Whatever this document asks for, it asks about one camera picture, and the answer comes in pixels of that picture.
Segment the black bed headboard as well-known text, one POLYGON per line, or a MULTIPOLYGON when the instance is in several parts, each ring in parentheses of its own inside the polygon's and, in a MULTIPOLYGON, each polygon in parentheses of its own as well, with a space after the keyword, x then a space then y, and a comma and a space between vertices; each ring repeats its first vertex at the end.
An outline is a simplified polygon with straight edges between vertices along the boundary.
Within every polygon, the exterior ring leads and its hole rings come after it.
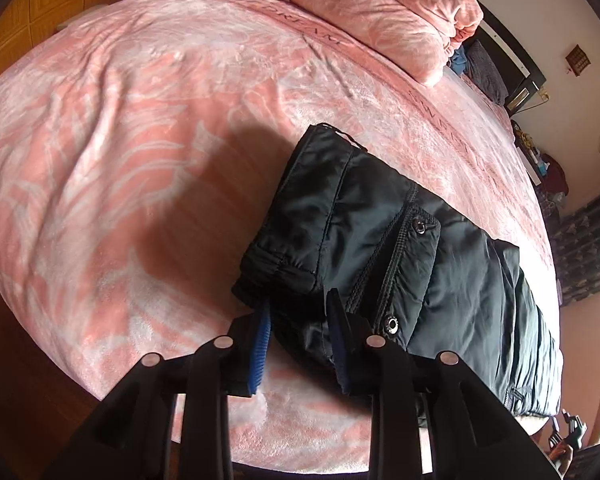
POLYGON ((513 116, 540 94, 546 77, 508 28, 483 3, 480 6, 483 20, 472 38, 481 42, 498 69, 508 91, 504 107, 513 116))

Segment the dark patterned curtain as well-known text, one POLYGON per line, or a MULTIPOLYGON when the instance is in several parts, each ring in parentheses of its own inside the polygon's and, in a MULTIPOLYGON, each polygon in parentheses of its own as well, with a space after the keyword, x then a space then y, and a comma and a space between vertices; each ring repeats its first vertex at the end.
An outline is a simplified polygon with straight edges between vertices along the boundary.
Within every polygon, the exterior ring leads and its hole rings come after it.
POLYGON ((563 218, 550 244, 563 306, 600 292, 600 196, 563 218))

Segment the brown wall ornament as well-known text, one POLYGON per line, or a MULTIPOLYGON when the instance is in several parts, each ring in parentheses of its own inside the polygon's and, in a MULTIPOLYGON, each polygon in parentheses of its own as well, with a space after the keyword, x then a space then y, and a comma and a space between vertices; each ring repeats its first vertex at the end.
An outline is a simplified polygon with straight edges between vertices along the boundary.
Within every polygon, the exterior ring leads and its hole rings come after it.
POLYGON ((566 55, 566 62, 570 70, 579 77, 583 71, 591 65, 588 55, 576 44, 566 55))

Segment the black pants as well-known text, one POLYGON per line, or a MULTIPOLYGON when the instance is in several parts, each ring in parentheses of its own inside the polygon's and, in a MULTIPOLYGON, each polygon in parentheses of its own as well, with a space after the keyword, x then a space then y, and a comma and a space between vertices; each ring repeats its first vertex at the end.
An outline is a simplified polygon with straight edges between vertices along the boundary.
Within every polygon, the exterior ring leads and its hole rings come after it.
POLYGON ((270 310, 297 361, 334 378, 331 290, 414 356, 457 353, 512 414, 558 411, 562 352, 518 248, 318 124, 294 148, 233 292, 270 310))

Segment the pink floral bed blanket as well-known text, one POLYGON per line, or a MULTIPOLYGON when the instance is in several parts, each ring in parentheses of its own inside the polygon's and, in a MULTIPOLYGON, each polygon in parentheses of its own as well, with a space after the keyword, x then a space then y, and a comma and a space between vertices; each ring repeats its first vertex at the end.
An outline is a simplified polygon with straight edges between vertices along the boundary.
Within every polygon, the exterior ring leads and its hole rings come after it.
POLYGON ((232 285, 310 125, 350 133, 520 250, 548 330, 555 270, 504 110, 426 88, 279 0, 123 0, 0 77, 0 293, 41 351, 104 396, 244 312, 232 285))

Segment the dark grey pillow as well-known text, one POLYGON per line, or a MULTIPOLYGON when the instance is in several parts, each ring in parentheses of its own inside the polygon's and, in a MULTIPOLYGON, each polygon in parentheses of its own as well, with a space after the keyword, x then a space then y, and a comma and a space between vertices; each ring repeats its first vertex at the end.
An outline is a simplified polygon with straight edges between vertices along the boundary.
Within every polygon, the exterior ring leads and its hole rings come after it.
POLYGON ((505 81, 479 40, 466 50, 469 79, 495 104, 504 105, 509 95, 505 81))

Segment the white bedside table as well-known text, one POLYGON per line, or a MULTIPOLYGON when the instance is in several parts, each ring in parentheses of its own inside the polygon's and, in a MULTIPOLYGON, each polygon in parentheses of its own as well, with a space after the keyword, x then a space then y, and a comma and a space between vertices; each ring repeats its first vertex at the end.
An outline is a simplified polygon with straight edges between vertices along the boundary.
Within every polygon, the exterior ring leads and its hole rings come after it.
POLYGON ((540 151, 533 143, 532 137, 524 132, 513 119, 512 124, 515 146, 520 154, 520 159, 526 168, 534 186, 539 186, 547 174, 547 163, 542 159, 540 151))

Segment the dark red garment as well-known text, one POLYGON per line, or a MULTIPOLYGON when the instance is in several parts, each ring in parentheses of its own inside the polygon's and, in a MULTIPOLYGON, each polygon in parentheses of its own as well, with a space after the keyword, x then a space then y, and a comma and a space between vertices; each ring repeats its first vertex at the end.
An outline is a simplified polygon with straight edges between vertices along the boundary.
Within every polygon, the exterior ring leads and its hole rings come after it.
POLYGON ((569 185, 562 166, 549 154, 543 154, 542 159, 547 163, 546 176, 543 180, 545 192, 550 194, 562 193, 567 196, 569 194, 569 185))

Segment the blue cloth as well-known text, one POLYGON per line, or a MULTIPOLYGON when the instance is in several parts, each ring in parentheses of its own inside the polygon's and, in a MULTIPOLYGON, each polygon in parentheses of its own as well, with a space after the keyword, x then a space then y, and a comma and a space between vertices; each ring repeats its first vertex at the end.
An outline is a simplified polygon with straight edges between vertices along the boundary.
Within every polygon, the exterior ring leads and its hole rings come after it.
POLYGON ((467 70, 468 61, 466 58, 465 48, 459 46, 451 55, 448 61, 448 66, 454 74, 460 76, 467 70))

